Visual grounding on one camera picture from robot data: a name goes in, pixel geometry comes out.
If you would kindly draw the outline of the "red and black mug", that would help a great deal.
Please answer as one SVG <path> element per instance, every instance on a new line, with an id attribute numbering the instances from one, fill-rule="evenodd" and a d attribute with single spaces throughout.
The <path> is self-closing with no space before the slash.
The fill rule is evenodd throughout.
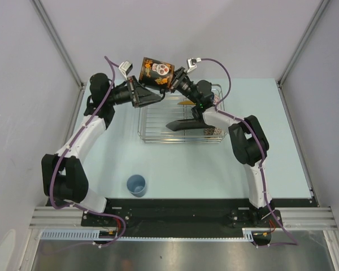
<path id="1" fill-rule="evenodd" d="M 175 66 L 167 62 L 144 57 L 139 83 L 154 90 L 168 90 L 174 77 Z"/>

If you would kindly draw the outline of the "yellow round plate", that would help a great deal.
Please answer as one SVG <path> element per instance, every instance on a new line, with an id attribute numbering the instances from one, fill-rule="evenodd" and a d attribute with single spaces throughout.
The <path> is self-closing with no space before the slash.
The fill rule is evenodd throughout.
<path id="1" fill-rule="evenodd" d="M 182 100 L 180 102 L 177 103 L 180 106 L 188 106 L 188 107 L 194 107 L 195 103 L 190 101 L 190 100 Z"/>

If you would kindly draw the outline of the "metal wire dish rack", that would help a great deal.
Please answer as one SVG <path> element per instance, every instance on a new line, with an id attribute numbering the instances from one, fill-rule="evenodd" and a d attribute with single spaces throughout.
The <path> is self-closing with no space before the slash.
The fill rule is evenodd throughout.
<path id="1" fill-rule="evenodd" d="M 166 125 L 175 120 L 192 119 L 192 107 L 177 103 L 189 100 L 180 93 L 166 95 L 159 103 L 141 108 L 138 117 L 138 135 L 145 143 L 219 143 L 227 135 L 205 136 L 204 129 L 173 132 Z"/>

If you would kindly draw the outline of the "black floral square plate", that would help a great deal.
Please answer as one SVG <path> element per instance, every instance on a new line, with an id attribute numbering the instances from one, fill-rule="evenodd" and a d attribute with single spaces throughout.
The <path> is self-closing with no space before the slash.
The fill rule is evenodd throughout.
<path id="1" fill-rule="evenodd" d="M 173 132 L 181 131 L 181 130 L 193 130 L 193 129 L 207 129 L 213 128 L 211 125 L 207 125 L 203 122 L 200 122 L 196 119 L 183 119 L 183 120 L 175 120 L 166 125 L 166 128 Z"/>

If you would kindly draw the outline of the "red patterned bowl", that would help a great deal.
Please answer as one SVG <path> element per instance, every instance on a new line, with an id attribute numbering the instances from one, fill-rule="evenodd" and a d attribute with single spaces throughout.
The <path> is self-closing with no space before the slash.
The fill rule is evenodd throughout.
<path id="1" fill-rule="evenodd" d="M 205 136 L 220 136 L 223 131 L 219 128 L 205 128 L 203 130 Z"/>

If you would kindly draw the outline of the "light blue cup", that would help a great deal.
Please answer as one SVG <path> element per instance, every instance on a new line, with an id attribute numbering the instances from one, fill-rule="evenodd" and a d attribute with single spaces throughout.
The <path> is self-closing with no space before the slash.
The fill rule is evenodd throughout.
<path id="1" fill-rule="evenodd" d="M 147 190 L 146 181 L 139 174 L 132 175 L 127 180 L 127 189 L 133 196 L 143 197 Z"/>

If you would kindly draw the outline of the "blue patterned bowl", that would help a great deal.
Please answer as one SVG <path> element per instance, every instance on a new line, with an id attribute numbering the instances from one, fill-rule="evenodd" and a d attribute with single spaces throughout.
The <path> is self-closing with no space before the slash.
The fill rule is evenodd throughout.
<path id="1" fill-rule="evenodd" d="M 218 95 L 214 95 L 213 105 L 216 111 L 220 108 L 220 101 L 221 101 L 220 97 Z"/>

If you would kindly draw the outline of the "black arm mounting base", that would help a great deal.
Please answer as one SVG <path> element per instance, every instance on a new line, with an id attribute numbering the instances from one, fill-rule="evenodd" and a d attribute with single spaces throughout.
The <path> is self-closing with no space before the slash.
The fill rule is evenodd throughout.
<path id="1" fill-rule="evenodd" d="M 110 199 L 103 214 L 81 208 L 80 226 L 106 229 L 101 239 L 237 238 L 244 228 L 280 229 L 286 207 L 317 206 L 315 198 L 273 199 L 260 209 L 247 199 Z"/>

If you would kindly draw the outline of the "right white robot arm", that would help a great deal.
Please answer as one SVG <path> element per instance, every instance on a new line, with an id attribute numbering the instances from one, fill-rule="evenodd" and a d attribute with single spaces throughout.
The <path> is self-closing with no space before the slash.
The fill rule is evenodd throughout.
<path id="1" fill-rule="evenodd" d="M 246 220 L 255 226 L 263 226 L 270 219 L 272 198 L 264 177 L 269 143 L 258 119 L 253 115 L 241 119 L 220 110 L 220 101 L 215 99 L 212 84 L 206 80 L 195 84 L 183 67 L 174 72 L 169 90 L 172 93 L 177 90 L 194 106 L 192 119 L 172 121 L 166 125 L 168 129 L 176 132 L 214 127 L 228 132 L 233 154 L 246 171 L 251 204 Z"/>

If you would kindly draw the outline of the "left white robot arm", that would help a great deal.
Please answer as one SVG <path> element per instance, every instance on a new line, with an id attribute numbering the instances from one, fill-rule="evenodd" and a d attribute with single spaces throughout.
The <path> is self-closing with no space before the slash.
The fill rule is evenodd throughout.
<path id="1" fill-rule="evenodd" d="M 116 105 L 131 103 L 134 108 L 141 108 L 158 103 L 163 97 L 144 87 L 134 76 L 115 85 L 104 73 L 92 75 L 89 90 L 78 130 L 56 153 L 43 156 L 42 179 L 44 193 L 54 208 L 59 208 L 56 200 L 64 201 L 66 206 L 77 204 L 94 212 L 96 222 L 106 226 L 113 221 L 114 213 L 106 207 L 107 199 L 90 189 L 82 164 L 96 140 L 110 126 Z"/>

